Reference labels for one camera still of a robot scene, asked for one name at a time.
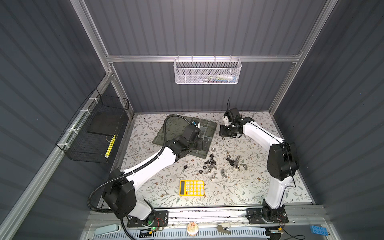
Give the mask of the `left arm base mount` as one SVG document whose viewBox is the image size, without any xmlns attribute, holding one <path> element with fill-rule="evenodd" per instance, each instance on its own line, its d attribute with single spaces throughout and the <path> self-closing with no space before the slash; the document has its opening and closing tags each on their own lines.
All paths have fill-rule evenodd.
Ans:
<svg viewBox="0 0 384 240">
<path fill-rule="evenodd" d="M 139 227 L 166 227 L 168 225 L 169 211 L 153 211 L 144 220 L 140 220 L 136 217 L 128 217 L 128 228 Z"/>
</svg>

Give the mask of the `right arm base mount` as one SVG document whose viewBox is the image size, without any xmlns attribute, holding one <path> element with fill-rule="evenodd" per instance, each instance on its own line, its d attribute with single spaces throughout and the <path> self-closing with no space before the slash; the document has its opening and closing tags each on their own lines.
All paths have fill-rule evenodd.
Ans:
<svg viewBox="0 0 384 240">
<path fill-rule="evenodd" d="M 248 208 L 246 209 L 246 218 L 250 224 L 287 224 L 289 223 L 285 206 L 278 209 L 270 209 L 269 207 Z"/>
</svg>

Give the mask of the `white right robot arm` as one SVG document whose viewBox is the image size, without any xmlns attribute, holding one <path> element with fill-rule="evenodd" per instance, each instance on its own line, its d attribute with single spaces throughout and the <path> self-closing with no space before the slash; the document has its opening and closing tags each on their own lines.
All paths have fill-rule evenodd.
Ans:
<svg viewBox="0 0 384 240">
<path fill-rule="evenodd" d="M 222 138 L 240 138 L 245 135 L 268 151 L 267 170 L 271 179 L 264 206 L 268 210 L 282 207 L 285 191 L 296 186 L 294 175 L 300 165 L 295 146 L 268 132 L 252 118 L 242 117 L 237 108 L 227 110 L 223 121 L 219 131 Z"/>
</svg>

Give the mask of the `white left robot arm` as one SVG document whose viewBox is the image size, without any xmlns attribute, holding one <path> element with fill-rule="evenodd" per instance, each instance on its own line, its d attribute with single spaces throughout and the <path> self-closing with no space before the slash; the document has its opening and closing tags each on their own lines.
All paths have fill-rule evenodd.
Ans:
<svg viewBox="0 0 384 240">
<path fill-rule="evenodd" d="M 124 170 L 114 170 L 102 197 L 118 219 L 135 217 L 141 221 L 151 221 L 155 210 L 146 201 L 138 200 L 136 192 L 159 171 L 176 163 L 190 152 L 203 147 L 201 129 L 195 125 L 185 127 L 180 137 L 166 142 L 165 147 L 142 163 Z"/>
</svg>

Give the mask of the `green transparent organizer box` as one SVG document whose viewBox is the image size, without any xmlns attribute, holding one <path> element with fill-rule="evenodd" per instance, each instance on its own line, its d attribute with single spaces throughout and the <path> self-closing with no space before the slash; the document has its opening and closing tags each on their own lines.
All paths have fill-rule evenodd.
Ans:
<svg viewBox="0 0 384 240">
<path fill-rule="evenodd" d="M 187 117 L 185 118 L 189 122 L 200 123 L 201 137 L 203 139 L 203 148 L 201 150 L 193 150 L 190 155 L 197 158 L 205 159 L 208 155 L 215 131 L 218 124 L 210 120 L 198 118 L 198 117 Z M 185 130 L 187 123 L 180 118 L 171 118 L 167 121 L 167 140 L 175 139 L 181 136 Z"/>
</svg>

